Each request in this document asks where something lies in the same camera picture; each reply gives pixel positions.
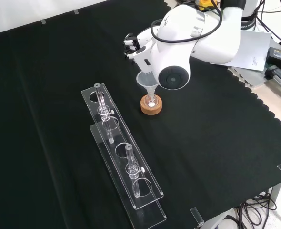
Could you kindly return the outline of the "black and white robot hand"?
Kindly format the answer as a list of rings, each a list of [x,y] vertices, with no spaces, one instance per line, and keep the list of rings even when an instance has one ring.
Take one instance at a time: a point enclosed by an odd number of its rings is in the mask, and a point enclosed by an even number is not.
[[[136,36],[132,33],[127,34],[123,40],[125,59],[132,60],[144,73],[152,72],[151,49],[155,42],[150,28]]]

